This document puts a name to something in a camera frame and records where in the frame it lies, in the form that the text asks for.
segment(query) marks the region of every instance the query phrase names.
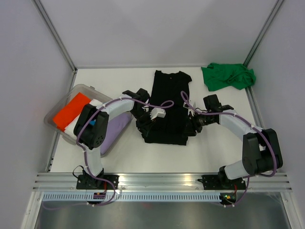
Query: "purple cloth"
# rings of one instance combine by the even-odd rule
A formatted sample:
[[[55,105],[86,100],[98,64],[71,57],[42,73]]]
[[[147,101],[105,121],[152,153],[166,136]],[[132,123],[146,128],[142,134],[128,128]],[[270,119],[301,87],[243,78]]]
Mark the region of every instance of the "purple cloth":
[[[107,126],[107,132],[105,140],[101,145],[101,156],[105,156],[108,149],[111,147],[113,142],[117,139],[121,131],[130,122],[132,115],[130,113],[123,113],[114,119],[112,119]]]

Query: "black bracket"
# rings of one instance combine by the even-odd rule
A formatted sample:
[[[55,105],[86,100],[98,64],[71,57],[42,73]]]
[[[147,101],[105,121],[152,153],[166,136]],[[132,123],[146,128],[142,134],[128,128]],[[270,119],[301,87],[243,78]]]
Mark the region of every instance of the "black bracket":
[[[103,170],[96,177],[106,179],[112,182],[116,189],[118,188],[120,176],[104,174],[104,170]],[[105,184],[103,181],[94,179],[83,170],[82,175],[78,176],[76,189],[98,190],[98,189],[104,189],[104,185]],[[113,190],[113,187],[108,182],[106,182],[106,187],[107,190]]]
[[[273,129],[266,129],[262,130],[262,134],[266,137],[273,149],[276,168],[281,168],[283,166],[283,159],[276,132]],[[265,150],[261,151],[260,145],[265,146]],[[244,169],[251,176],[273,170],[271,152],[258,133],[247,133],[244,135],[242,162]]]
[[[140,88],[137,93],[131,91],[125,91],[123,94],[130,96],[133,99],[140,100],[142,102],[146,102],[150,99],[148,92],[142,88]],[[150,112],[143,110],[143,104],[134,103],[131,114],[136,118],[136,126],[138,130],[142,133],[143,137],[147,137],[150,129],[154,125],[154,121],[151,120]]]
[[[230,193],[220,193],[219,199],[221,200],[220,204],[222,205],[231,205],[237,201],[236,195],[232,195]]]
[[[222,112],[225,110],[234,110],[230,105],[221,105],[216,94],[209,95],[203,98],[206,110],[212,112]]]
[[[246,184],[242,178],[228,180],[225,184],[222,183],[218,175],[203,175],[202,179],[198,179],[203,184],[204,190],[235,190],[235,185],[238,190],[245,190]]]
[[[75,136],[78,136],[86,122],[96,111],[96,106],[91,104],[83,107],[73,131]],[[80,143],[84,143],[90,150],[99,147],[106,137],[108,120],[109,115],[106,112],[98,112],[81,134]]]

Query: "white wall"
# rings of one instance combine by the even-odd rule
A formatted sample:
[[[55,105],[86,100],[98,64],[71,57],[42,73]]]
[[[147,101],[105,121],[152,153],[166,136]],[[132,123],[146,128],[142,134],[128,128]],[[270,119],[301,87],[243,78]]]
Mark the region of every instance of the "white wall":
[[[243,62],[275,0],[41,0],[77,67]]]
[[[305,1],[287,0],[250,63],[254,95],[266,127],[277,131],[302,216],[305,216]]]
[[[54,132],[43,118],[71,70],[30,0],[0,1],[0,228],[21,225]]]

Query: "orange cloth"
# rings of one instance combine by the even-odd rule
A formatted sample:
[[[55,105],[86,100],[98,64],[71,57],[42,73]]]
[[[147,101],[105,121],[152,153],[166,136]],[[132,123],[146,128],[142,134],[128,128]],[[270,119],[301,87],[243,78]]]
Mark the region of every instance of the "orange cloth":
[[[87,96],[83,95],[82,93],[78,93],[53,118],[57,128],[64,132],[67,125],[69,125],[81,113],[83,107],[90,103],[90,101],[91,99],[89,99]]]

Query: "clear plastic container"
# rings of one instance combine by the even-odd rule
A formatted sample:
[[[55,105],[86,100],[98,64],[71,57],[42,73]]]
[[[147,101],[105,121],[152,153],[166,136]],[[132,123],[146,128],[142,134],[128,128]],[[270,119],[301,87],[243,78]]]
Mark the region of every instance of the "clear plastic container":
[[[62,109],[65,107],[66,104],[68,104],[78,93],[82,93],[85,96],[87,96],[89,99],[97,99],[98,101],[102,102],[102,103],[106,103],[109,102],[110,100],[112,100],[111,98],[109,98],[108,96],[96,91],[93,87],[88,87],[86,85],[83,84],[78,84],[75,87],[73,87],[73,89],[66,94],[48,113],[47,115],[44,117],[44,122],[46,125],[48,125],[49,127],[51,127],[53,130],[55,130],[56,132],[60,133],[63,137],[64,140],[66,140],[67,142],[69,142],[70,144],[75,145],[76,144],[76,140],[75,138],[72,138],[71,136],[69,136],[68,134],[66,134],[65,132],[62,132],[60,129],[57,128],[57,125],[54,123],[53,118],[54,116]],[[113,148],[113,145],[116,143],[116,141],[118,140],[118,138],[121,136],[121,134],[116,138],[116,140],[112,143],[112,145],[109,147],[109,149],[107,150],[106,153],[104,153],[102,156],[105,156],[106,154],[108,154],[108,152],[111,150],[111,148]]]

